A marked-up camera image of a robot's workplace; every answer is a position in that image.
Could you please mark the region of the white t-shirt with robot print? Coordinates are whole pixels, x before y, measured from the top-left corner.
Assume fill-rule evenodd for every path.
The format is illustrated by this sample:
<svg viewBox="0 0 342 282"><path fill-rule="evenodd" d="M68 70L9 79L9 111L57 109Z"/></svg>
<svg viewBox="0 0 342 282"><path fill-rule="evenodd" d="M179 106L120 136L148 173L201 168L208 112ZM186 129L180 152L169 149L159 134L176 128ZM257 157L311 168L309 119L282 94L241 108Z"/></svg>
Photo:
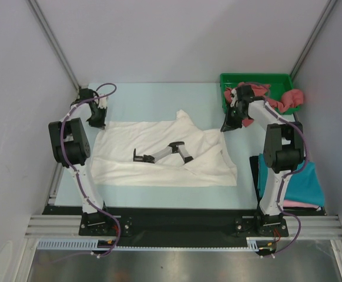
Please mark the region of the white t-shirt with robot print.
<svg viewBox="0 0 342 282"><path fill-rule="evenodd" d="M134 161L156 156L172 142L183 142L182 155L172 153L155 163ZM109 122L99 132L90 170L96 184L113 186L209 187L236 186L237 166L232 162L219 129L201 130L179 110L173 121Z"/></svg>

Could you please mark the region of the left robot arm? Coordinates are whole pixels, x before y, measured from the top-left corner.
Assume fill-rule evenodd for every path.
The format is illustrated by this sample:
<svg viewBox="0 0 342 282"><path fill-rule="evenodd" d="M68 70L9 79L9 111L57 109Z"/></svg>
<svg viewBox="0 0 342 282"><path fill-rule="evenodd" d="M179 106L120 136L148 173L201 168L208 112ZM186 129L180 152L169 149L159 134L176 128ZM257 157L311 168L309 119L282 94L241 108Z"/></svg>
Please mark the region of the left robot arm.
<svg viewBox="0 0 342 282"><path fill-rule="evenodd" d="M82 200L81 236L120 235L120 224L108 213L93 180L91 149L85 132L85 125L105 128L107 99L116 90L113 83L104 83L95 90L80 88L67 114L48 125L54 159L71 174Z"/></svg>

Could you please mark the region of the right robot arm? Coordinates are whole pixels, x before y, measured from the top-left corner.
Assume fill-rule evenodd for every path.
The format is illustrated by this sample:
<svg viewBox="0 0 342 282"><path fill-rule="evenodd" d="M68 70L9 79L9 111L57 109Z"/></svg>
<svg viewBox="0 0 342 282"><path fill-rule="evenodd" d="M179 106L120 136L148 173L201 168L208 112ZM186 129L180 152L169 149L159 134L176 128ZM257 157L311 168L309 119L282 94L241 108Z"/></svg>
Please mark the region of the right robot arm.
<svg viewBox="0 0 342 282"><path fill-rule="evenodd" d="M265 96L256 96L244 83L229 92L222 132L239 129L245 119L256 121L266 132L263 158L268 168L264 194L254 216L235 221L238 236L287 237L284 198L292 175L300 173L300 164L307 164L303 126L289 122L277 113Z"/></svg>

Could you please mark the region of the green plastic bin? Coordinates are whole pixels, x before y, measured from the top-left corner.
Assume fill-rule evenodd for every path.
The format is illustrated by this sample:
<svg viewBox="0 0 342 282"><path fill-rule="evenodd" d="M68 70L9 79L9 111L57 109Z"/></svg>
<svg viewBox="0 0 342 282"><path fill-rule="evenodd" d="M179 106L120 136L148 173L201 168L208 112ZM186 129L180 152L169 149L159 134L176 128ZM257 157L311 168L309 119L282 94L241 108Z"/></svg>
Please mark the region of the green plastic bin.
<svg viewBox="0 0 342 282"><path fill-rule="evenodd" d="M264 96L281 115L292 115L304 103L302 91L295 89L288 74L283 73L223 73L220 75L222 108L230 108L232 89L249 85L255 96Z"/></svg>

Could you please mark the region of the salmon red t-shirt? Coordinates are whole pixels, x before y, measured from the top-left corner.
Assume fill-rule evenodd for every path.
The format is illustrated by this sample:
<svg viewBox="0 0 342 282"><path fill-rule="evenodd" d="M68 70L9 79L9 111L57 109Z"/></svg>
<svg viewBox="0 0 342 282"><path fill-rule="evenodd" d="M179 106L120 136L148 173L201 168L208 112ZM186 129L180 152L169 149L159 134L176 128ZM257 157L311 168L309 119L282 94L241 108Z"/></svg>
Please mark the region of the salmon red t-shirt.
<svg viewBox="0 0 342 282"><path fill-rule="evenodd" d="M270 97L269 85L244 82L225 90L224 98L227 111L221 132L247 127L253 122L263 129L273 123L282 125L281 115L287 115L304 103L304 95L298 89L285 92L278 101Z"/></svg>

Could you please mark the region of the teal folded t-shirt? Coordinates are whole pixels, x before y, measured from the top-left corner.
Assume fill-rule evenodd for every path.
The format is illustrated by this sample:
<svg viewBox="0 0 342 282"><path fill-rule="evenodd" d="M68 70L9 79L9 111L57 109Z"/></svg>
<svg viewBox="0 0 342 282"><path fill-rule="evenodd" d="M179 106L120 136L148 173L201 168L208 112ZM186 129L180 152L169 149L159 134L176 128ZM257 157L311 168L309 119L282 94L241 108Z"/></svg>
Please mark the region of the teal folded t-shirt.
<svg viewBox="0 0 342 282"><path fill-rule="evenodd" d="M306 168L292 175L284 200L325 206L325 197L319 184L316 167L313 162L308 162Z"/></svg>

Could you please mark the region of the pink folded t-shirt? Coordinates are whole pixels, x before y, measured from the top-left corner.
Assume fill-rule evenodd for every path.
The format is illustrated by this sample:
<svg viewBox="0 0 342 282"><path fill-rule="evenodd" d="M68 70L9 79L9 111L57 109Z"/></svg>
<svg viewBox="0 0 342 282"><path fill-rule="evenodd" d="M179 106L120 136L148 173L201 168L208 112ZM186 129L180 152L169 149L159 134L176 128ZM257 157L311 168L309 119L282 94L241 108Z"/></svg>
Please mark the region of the pink folded t-shirt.
<svg viewBox="0 0 342 282"><path fill-rule="evenodd" d="M302 209L314 209L318 210L320 206L315 204L303 203L303 202L296 202L291 200L285 200L283 202L283 206L286 208L302 208Z"/></svg>

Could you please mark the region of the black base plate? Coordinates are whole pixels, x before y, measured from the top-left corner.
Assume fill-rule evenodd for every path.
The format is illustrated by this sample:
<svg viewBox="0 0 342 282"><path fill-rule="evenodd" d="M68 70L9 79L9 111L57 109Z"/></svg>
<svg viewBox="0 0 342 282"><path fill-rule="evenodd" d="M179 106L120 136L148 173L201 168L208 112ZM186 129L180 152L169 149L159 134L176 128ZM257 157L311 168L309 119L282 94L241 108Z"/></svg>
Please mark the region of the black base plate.
<svg viewBox="0 0 342 282"><path fill-rule="evenodd" d="M107 215L88 215L80 207L46 206L48 216L79 216L78 235L100 238L99 248L243 247L248 237L289 236L285 219L264 221L257 210L109 208Z"/></svg>

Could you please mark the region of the aluminium front rail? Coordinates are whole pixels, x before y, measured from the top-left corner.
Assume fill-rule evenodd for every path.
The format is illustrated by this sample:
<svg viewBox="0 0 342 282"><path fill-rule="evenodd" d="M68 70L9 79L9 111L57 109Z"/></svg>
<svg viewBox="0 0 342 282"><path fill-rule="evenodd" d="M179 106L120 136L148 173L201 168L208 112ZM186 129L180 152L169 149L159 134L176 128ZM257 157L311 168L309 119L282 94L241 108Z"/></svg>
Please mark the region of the aluminium front rail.
<svg viewBox="0 0 342 282"><path fill-rule="evenodd" d="M300 240L342 240L338 216L301 216ZM78 237L81 216L33 215L25 232L26 238Z"/></svg>

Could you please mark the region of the left aluminium frame post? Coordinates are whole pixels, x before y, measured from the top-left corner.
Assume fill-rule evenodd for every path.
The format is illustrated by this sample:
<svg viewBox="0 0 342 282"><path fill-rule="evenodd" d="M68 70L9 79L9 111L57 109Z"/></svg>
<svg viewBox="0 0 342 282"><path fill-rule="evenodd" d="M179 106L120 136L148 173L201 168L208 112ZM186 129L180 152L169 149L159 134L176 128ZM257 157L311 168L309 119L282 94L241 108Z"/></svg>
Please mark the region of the left aluminium frame post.
<svg viewBox="0 0 342 282"><path fill-rule="evenodd" d="M80 88L80 84L71 68L70 63L68 62L68 59L64 51L62 50L62 47L59 44L59 41L57 40L55 36L55 33L53 32L44 12L42 11L41 6L36 0L26 0L25 2L27 3L27 5L29 6L29 9L34 15L35 20L37 21L44 37L48 41L49 46L53 50L57 60L61 64L61 67L64 73L66 74L68 80L70 81L73 88L78 92Z"/></svg>

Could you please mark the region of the aluminium frame post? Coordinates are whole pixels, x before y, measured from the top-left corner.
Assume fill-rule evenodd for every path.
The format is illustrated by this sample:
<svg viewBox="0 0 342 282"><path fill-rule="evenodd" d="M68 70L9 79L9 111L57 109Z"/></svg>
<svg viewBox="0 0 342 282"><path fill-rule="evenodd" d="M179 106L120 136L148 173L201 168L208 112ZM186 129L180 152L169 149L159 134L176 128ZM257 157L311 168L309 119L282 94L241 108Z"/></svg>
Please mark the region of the aluminium frame post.
<svg viewBox="0 0 342 282"><path fill-rule="evenodd" d="M320 16L318 17L316 24L314 25L309 37L307 38L306 43L304 44L301 50L301 53L299 54L295 64L293 65L293 68L290 72L290 78L292 81L294 81L295 78L297 77L301 67L303 66L303 63L307 59L308 54L312 50L320 33L322 32L326 23L330 19L330 16L332 15L338 3L339 3L338 0L328 0L326 2Z"/></svg>
<svg viewBox="0 0 342 282"><path fill-rule="evenodd" d="M41 6L36 0L26 0L25 2L27 3L27 5L29 6L29 9L34 15L35 20L37 21L44 37L48 41L49 46L53 50L57 60L61 64L61 67L64 73L66 74L68 80L70 81L73 88L78 92L80 88L80 84L71 68L70 63L68 62L68 59L64 51L62 50L62 47L59 44L59 41L57 40L55 36L55 33L53 32L44 12L42 11Z"/></svg>

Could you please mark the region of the right aluminium frame post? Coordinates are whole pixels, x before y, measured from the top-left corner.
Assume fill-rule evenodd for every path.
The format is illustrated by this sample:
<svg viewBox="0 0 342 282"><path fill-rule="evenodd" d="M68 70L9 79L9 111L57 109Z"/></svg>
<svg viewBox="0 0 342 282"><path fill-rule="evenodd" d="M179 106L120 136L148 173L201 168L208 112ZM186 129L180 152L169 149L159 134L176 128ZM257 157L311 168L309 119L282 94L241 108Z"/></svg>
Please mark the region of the right aluminium frame post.
<svg viewBox="0 0 342 282"><path fill-rule="evenodd" d="M290 78L292 81L294 81L295 78L297 77L301 67L303 66L303 63L307 59L308 54L312 50L320 33L322 32L326 23L330 19L330 16L332 15L338 3L339 3L338 0L328 0L326 2L320 16L318 17L316 24L314 25L309 37L307 38L306 43L304 44L301 50L301 53L299 54L295 64L293 65L293 68L290 72Z"/></svg>

